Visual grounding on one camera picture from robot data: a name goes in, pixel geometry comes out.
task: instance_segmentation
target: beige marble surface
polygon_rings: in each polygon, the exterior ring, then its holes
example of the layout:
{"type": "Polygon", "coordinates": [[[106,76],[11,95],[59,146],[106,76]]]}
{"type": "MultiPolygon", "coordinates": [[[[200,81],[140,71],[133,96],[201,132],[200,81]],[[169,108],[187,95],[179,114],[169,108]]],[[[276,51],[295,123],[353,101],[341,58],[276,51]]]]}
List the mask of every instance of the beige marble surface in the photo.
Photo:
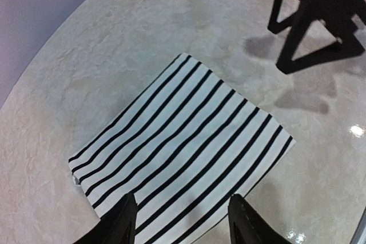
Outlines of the beige marble surface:
{"type": "MultiPolygon", "coordinates": [[[[255,209],[292,243],[349,243],[366,204],[365,58],[281,74],[275,59],[285,34],[266,30],[271,4],[81,5],[0,110],[0,243],[73,243],[98,222],[72,183],[67,158],[181,52],[272,113],[297,140],[249,195],[255,209]]],[[[287,0],[287,12],[295,7],[287,0]]],[[[300,52],[327,41],[316,25],[300,52]]],[[[227,220],[197,243],[229,243],[227,220]]]]}

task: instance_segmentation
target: wall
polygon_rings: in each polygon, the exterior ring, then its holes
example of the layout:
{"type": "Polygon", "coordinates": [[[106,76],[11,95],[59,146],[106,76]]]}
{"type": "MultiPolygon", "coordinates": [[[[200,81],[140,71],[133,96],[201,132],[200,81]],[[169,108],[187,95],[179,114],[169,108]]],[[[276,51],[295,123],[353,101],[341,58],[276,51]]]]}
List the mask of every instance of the wall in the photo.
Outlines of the wall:
{"type": "Polygon", "coordinates": [[[42,45],[84,0],[0,0],[0,107],[42,45]]]}

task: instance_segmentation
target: black and white striped bundle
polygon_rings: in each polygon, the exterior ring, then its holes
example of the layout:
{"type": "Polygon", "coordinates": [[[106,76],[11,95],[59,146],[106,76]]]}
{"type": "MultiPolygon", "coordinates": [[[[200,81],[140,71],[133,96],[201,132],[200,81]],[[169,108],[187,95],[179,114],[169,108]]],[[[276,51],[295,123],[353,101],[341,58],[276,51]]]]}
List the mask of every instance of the black and white striped bundle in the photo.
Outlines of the black and white striped bundle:
{"type": "Polygon", "coordinates": [[[271,115],[181,54],[69,166],[99,217],[135,195],[136,244],[192,243],[294,144],[271,115]]]}

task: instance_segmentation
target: striped cloth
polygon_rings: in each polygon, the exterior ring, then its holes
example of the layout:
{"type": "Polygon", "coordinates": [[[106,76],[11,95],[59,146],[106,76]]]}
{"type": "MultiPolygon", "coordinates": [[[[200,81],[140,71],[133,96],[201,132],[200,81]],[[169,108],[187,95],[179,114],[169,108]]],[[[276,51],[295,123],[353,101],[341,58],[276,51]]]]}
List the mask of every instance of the striped cloth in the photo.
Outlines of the striped cloth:
{"type": "Polygon", "coordinates": [[[294,143],[269,114],[181,54],[69,166],[99,217],[134,193],[136,244],[192,243],[294,143]]]}

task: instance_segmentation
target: table surface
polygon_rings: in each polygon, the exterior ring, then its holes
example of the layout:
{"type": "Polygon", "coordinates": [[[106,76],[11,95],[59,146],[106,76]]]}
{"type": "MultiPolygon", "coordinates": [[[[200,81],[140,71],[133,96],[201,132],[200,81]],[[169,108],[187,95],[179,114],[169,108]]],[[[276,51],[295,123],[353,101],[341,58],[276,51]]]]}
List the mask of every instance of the table surface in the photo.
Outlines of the table surface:
{"type": "MultiPolygon", "coordinates": [[[[349,243],[366,204],[366,63],[361,57],[281,74],[275,61],[286,33],[266,30],[271,5],[86,0],[0,110],[0,243],[73,243],[98,222],[67,159],[181,52],[297,140],[248,196],[253,207],[292,243],[349,243]]],[[[286,0],[284,12],[296,5],[286,0]]],[[[315,24],[300,53],[330,39],[315,24]]],[[[227,219],[196,243],[229,243],[227,219]]]]}

